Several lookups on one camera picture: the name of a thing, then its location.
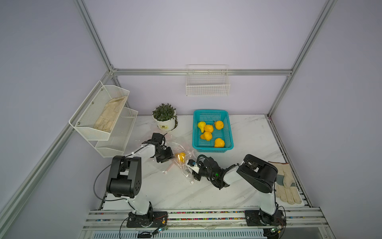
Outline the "yellow pear bag bottom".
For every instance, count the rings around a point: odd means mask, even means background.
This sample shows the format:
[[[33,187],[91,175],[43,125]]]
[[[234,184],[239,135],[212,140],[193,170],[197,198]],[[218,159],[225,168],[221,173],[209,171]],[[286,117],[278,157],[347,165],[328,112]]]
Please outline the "yellow pear bag bottom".
[[[186,154],[184,152],[177,154],[177,159],[178,159],[179,164],[185,164],[186,163]]]

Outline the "clear zip-top bag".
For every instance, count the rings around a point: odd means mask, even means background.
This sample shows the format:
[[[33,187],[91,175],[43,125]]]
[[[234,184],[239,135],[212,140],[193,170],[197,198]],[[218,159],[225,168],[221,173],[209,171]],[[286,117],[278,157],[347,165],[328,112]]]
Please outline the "clear zip-top bag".
[[[175,165],[179,167],[183,176],[187,178],[189,183],[194,184],[195,180],[192,176],[192,171],[187,166],[187,160],[194,159],[195,154],[191,145],[184,137],[175,137],[173,135],[165,134],[165,145],[170,147],[173,157],[169,160],[169,166],[162,171],[163,174],[168,174],[172,167]]]

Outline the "yellow pear bag top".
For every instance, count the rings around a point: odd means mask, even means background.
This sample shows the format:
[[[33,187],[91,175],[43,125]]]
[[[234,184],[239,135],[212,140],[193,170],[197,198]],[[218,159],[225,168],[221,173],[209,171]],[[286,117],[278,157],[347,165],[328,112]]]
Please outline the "yellow pear bag top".
[[[213,136],[212,136],[212,133],[209,132],[209,131],[205,131],[201,136],[200,136],[200,139],[202,140],[206,140],[206,141],[210,141],[212,140]]]

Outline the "bright yellow pear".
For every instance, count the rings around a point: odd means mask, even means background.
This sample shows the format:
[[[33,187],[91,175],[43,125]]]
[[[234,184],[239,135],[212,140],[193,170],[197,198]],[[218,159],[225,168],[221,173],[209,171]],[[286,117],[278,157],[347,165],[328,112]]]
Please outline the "bright yellow pear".
[[[204,122],[204,121],[200,121],[200,122],[198,122],[198,124],[197,124],[197,127],[198,127],[198,129],[201,131],[201,133],[204,133],[205,132],[205,126],[206,126],[207,124],[206,124],[206,122]]]

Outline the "orange yellow pear bag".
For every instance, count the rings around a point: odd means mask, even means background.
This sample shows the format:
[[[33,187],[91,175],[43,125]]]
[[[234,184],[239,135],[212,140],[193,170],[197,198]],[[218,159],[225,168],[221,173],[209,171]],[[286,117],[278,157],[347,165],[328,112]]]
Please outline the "orange yellow pear bag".
[[[217,130],[222,130],[224,128],[224,122],[221,120],[215,121],[214,126]]]

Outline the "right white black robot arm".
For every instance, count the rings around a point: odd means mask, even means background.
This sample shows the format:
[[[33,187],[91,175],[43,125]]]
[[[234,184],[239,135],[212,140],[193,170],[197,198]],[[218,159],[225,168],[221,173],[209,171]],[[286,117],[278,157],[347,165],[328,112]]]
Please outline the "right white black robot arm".
[[[219,190],[244,179],[260,193],[259,214],[269,217],[276,215],[278,204],[275,183],[278,170],[272,164],[248,154],[240,164],[221,168],[212,157],[201,154],[196,160],[187,160],[186,166],[195,180],[200,181],[204,177]]]

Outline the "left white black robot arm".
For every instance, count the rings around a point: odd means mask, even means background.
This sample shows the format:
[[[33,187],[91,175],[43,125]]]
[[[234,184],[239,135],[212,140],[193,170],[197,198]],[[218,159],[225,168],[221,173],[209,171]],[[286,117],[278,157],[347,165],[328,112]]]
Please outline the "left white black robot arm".
[[[157,162],[167,162],[173,158],[172,149],[166,146],[164,134],[153,133],[138,149],[129,155],[118,155],[112,159],[106,183],[106,191],[114,197],[126,200],[133,214],[144,216],[152,210],[151,203],[140,197],[142,162],[154,158]]]

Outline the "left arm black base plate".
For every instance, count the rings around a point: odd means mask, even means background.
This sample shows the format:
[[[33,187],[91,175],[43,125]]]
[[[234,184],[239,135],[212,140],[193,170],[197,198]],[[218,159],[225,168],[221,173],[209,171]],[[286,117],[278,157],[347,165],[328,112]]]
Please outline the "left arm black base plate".
[[[136,215],[130,212],[126,220],[127,228],[158,228],[167,223],[168,212],[148,212],[146,215]]]

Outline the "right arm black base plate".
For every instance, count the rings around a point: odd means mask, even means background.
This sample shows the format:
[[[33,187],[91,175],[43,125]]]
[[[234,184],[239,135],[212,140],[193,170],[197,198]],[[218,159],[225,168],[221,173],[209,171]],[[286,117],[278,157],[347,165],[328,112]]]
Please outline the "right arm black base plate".
[[[244,211],[247,226],[285,226],[286,218],[279,209],[270,215],[259,210]]]

